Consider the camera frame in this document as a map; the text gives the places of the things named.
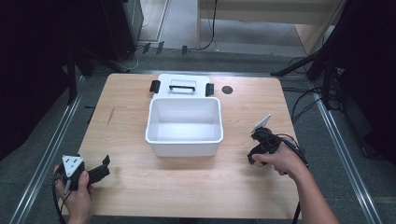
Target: person's left hand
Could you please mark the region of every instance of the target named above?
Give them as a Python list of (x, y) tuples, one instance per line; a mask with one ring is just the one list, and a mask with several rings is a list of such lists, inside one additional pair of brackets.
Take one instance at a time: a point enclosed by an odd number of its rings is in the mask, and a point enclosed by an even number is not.
[[(59, 165), (55, 165), (54, 172), (58, 169)], [(64, 182), (58, 180), (56, 184), (56, 189), (60, 194), (64, 205), (69, 211), (69, 221), (68, 223), (90, 223), (92, 216), (92, 204), (90, 193), (93, 191), (93, 186), (88, 186), (90, 181), (90, 176), (87, 171), (81, 173), (78, 180), (78, 190), (72, 191), (70, 195), (64, 195)]]

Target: white plastic bin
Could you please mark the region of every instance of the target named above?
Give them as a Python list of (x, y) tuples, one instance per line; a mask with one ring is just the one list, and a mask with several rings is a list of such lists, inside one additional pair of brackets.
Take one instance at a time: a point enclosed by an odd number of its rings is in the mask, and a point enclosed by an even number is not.
[(164, 97), (151, 100), (146, 140), (157, 156), (215, 156), (222, 139), (219, 99)]

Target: metal frame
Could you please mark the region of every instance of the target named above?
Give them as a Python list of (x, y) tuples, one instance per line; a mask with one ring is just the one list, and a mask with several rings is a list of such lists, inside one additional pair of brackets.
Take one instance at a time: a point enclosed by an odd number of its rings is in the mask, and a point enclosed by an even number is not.
[(52, 164), (53, 158), (58, 152), (59, 145), (62, 143), (64, 139), (64, 135), (69, 127), (70, 121), (72, 120), (76, 109), (78, 107), (79, 101), (81, 100), (81, 95), (84, 90), (86, 84), (85, 77), (80, 77), (78, 80), (78, 94), (76, 99), (72, 102), (71, 105), (68, 105), (66, 110), (64, 111), (64, 115), (56, 128), (54, 135), (49, 141), (49, 145), (44, 152), (43, 158), (35, 169), (35, 173), (32, 176), (29, 184), (27, 185), (24, 193), (22, 194), (21, 200), (18, 204), (17, 209), (14, 212), (9, 223), (24, 223), (30, 209), (32, 208), (33, 202), (35, 201), (35, 197), (37, 196), (40, 188), (46, 179), (46, 175), (48, 170)]
[[(310, 85), (312, 88), (318, 87), (318, 84), (313, 81), (310, 81)], [(317, 93), (314, 94), (314, 97), (316, 100), (320, 98)], [(375, 204), (373, 203), (370, 192), (367, 189), (363, 179), (361, 178), (361, 174), (356, 167), (355, 162), (349, 154), (349, 150), (344, 142), (342, 135), (338, 131), (338, 127), (335, 124), (332, 113), (326, 109), (326, 106), (321, 101), (318, 101), (318, 108), (329, 130), (330, 136), (332, 137), (338, 155), (340, 156), (341, 163), (343, 163), (344, 165), (344, 169), (346, 170), (346, 174), (349, 178), (350, 184), (355, 190), (356, 197), (361, 204), (361, 209), (366, 216), (367, 222), (375, 224), (383, 223), (382, 218), (376, 210)]]

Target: container handle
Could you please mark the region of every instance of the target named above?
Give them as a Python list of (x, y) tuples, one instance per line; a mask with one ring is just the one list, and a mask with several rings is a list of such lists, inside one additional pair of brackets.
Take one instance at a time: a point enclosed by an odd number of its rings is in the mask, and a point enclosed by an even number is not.
[(173, 88), (179, 88), (179, 89), (191, 89), (191, 90), (195, 91), (195, 87), (189, 87), (189, 86), (173, 86), (173, 85), (169, 86), (169, 89), (171, 89), (171, 90), (172, 90)]

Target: person's right hand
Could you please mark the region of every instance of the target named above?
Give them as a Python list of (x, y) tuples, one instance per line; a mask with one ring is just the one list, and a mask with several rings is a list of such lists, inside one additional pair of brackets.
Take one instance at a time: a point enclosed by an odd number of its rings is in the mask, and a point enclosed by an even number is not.
[(301, 159), (283, 142), (274, 154), (254, 154), (252, 159), (273, 164), (280, 175), (289, 175), (294, 180), (300, 172), (307, 170)]

